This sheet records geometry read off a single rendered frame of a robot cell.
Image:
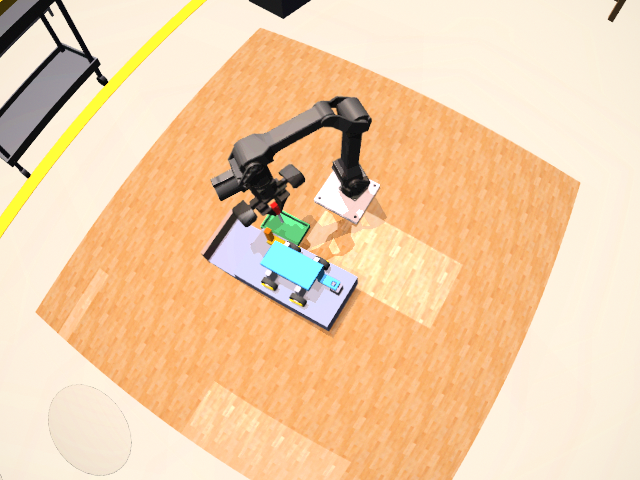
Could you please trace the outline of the small blue wheeled trolley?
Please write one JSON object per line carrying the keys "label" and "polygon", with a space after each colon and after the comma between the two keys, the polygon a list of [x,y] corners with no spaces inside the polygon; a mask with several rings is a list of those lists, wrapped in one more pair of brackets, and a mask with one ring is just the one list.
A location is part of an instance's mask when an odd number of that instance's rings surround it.
{"label": "small blue wheeled trolley", "polygon": [[[267,269],[266,276],[261,282],[262,285],[276,291],[278,285],[274,283],[276,278],[282,278],[297,285],[295,293],[289,295],[289,300],[304,307],[307,300],[304,297],[311,289],[316,279],[319,283],[337,290],[341,282],[325,274],[330,264],[329,261],[315,256],[312,259],[300,253],[301,248],[296,244],[287,241],[283,244],[274,241],[261,262],[261,266]],[[335,287],[331,284],[337,283]]]}

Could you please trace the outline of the green tray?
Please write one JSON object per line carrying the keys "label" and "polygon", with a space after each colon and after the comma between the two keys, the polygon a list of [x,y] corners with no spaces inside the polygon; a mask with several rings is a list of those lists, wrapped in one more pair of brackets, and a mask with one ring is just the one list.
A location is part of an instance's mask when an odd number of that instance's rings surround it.
{"label": "green tray", "polygon": [[[301,235],[300,239],[299,239],[299,240],[298,240],[298,242],[296,243],[296,245],[298,245],[298,246],[299,246],[299,245],[300,245],[300,243],[301,243],[301,241],[302,241],[302,240],[303,240],[303,238],[305,237],[306,233],[307,233],[307,232],[308,232],[308,230],[310,229],[310,224],[308,224],[308,223],[306,223],[306,222],[304,222],[304,221],[302,221],[302,220],[300,220],[300,219],[298,219],[298,218],[296,218],[296,217],[294,217],[294,216],[290,215],[289,213],[287,213],[287,212],[285,212],[285,211],[283,211],[283,210],[282,210],[281,214],[283,214],[283,215],[285,215],[285,216],[287,216],[287,217],[289,217],[289,218],[291,218],[291,219],[293,219],[293,220],[295,220],[295,221],[297,221],[297,222],[299,222],[299,223],[301,223],[301,224],[303,224],[303,225],[305,225],[305,226],[306,226],[305,231],[303,232],[303,234]],[[262,229],[262,228],[265,228],[265,227],[263,227],[263,226],[265,225],[265,223],[267,222],[267,220],[269,219],[269,217],[270,217],[270,216],[271,216],[270,214],[267,214],[267,216],[265,217],[265,219],[264,219],[264,221],[263,221],[263,223],[262,223],[262,225],[261,225],[261,229]],[[265,229],[266,229],[266,228],[265,228]],[[274,232],[273,232],[273,233],[274,233]],[[276,233],[274,233],[274,234],[276,234]],[[276,235],[278,235],[278,234],[276,234]],[[280,236],[280,235],[278,235],[278,236]],[[282,237],[282,236],[280,236],[280,237]],[[282,238],[284,238],[284,237],[282,237]],[[284,239],[286,239],[286,238],[284,238]],[[286,240],[287,240],[287,239],[286,239]]]}
{"label": "green tray", "polygon": [[272,232],[296,244],[305,231],[306,226],[281,213],[280,215],[284,220],[283,223],[281,223],[278,216],[271,215],[263,227],[271,229]]}

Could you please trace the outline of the yellow wheel chock with orange handle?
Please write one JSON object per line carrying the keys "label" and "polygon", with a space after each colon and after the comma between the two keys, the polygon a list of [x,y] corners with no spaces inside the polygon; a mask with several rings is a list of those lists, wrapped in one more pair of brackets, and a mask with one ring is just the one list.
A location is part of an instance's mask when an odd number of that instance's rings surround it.
{"label": "yellow wheel chock with orange handle", "polygon": [[266,229],[265,229],[263,232],[264,232],[264,234],[265,234],[265,236],[266,236],[266,238],[267,238],[267,241],[266,241],[266,242],[267,242],[267,244],[269,244],[269,245],[271,245],[271,246],[272,246],[272,244],[273,244],[273,243],[274,243],[274,241],[276,240],[276,241],[278,241],[279,243],[281,243],[281,244],[283,244],[283,245],[284,245],[285,241],[283,241],[282,239],[280,239],[280,238],[278,238],[278,237],[274,236],[274,235],[273,235],[273,233],[272,233],[272,231],[271,231],[271,229],[269,229],[269,228],[267,228],[267,227],[266,227]]}

